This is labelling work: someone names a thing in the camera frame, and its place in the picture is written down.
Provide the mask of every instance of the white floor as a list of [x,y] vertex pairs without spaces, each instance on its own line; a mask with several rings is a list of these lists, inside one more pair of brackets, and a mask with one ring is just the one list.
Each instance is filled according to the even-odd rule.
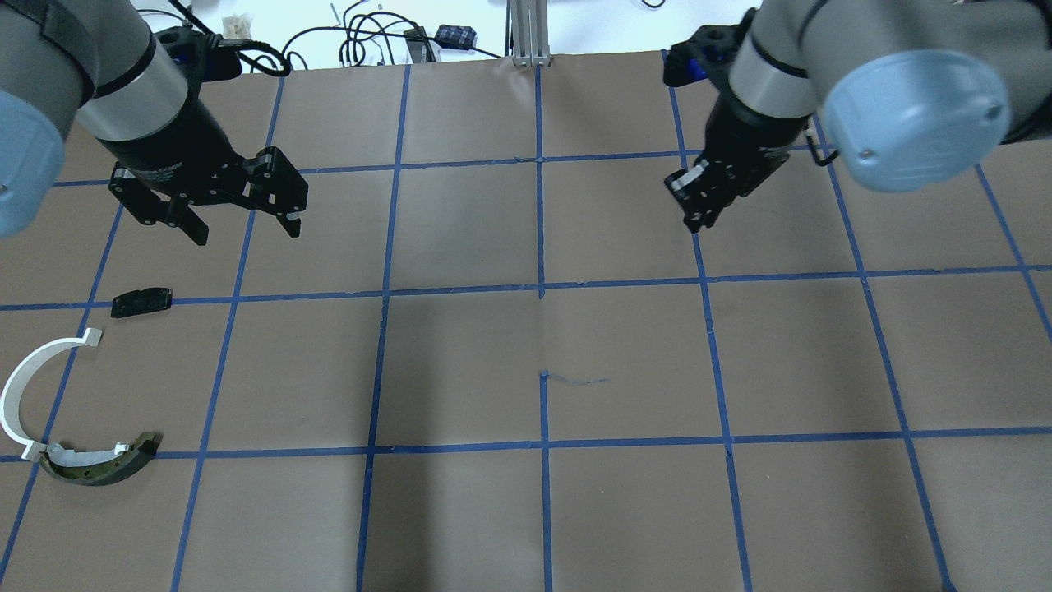
[[[311,26],[338,23],[333,15],[343,14],[352,2],[324,0],[194,0],[194,11],[202,21],[217,32],[223,28],[223,17],[249,15],[252,37],[278,48],[297,32]],[[165,0],[133,0],[140,8],[171,9]],[[688,38],[703,24],[731,24],[741,19],[750,6],[760,0],[666,0],[661,8],[651,9],[640,0],[549,0],[548,21],[551,52],[553,54],[610,54],[661,49]],[[390,11],[404,15],[423,25],[431,35],[440,24],[474,27],[479,34],[477,45],[501,54],[504,48],[504,0],[367,0],[355,13]],[[154,30],[175,24],[165,16],[148,16]],[[381,20],[386,24],[392,19]],[[339,67],[337,48],[344,36],[337,30],[307,34],[296,41],[292,49],[307,60],[311,68]],[[376,62],[379,54],[368,44],[369,61]],[[396,48],[396,59],[400,59]],[[444,50],[440,61],[484,59],[485,56],[456,50]]]

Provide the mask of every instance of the metal bracket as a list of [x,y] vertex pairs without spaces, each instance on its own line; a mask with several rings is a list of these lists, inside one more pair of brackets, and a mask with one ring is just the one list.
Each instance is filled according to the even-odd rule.
[[29,380],[47,361],[74,348],[94,348],[101,339],[102,330],[86,329],[81,338],[44,344],[15,367],[0,393],[0,426],[11,440],[25,447],[22,458],[40,463],[44,471],[54,477],[85,486],[109,485],[130,477],[154,458],[160,436],[144,432],[132,445],[117,443],[113,450],[76,452],[58,444],[37,442],[26,435],[19,417],[19,407]]
[[520,67],[548,65],[548,0],[508,0],[511,14],[512,61]]

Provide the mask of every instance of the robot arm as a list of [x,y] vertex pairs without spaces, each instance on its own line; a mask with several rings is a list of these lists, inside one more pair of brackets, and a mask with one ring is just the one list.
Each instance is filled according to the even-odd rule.
[[691,231],[776,170],[820,104],[859,183],[912,190],[1052,134],[1052,0],[766,0],[672,47],[666,84],[705,77],[705,149],[665,180]]
[[277,147],[237,154],[198,98],[203,82],[241,74],[251,42],[155,36],[127,0],[0,0],[0,237],[33,221],[75,116],[117,157],[109,189],[140,223],[205,244],[190,206],[235,203],[299,236],[306,181]]

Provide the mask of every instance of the black rectangular object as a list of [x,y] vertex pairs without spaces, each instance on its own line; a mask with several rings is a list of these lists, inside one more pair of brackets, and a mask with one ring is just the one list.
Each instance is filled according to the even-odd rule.
[[114,299],[114,307],[109,311],[109,317],[110,319],[133,318],[166,311],[170,308],[170,287],[146,287],[145,289],[133,289]]

